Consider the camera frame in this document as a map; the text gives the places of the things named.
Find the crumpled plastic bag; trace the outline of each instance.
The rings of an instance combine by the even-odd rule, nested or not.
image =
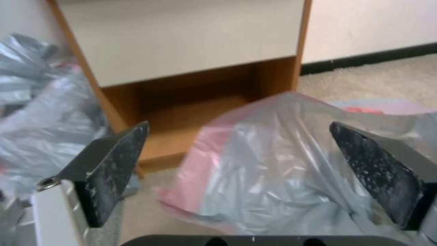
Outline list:
[[[351,103],[339,106],[358,105]],[[390,113],[390,105],[381,106]],[[409,242],[348,166],[333,121],[399,139],[437,162],[437,113],[347,112],[301,94],[270,97],[204,126],[158,201],[177,218],[244,235],[381,235]]]
[[[14,34],[0,43],[0,190],[27,199],[108,124],[74,60],[52,63],[56,48]]]

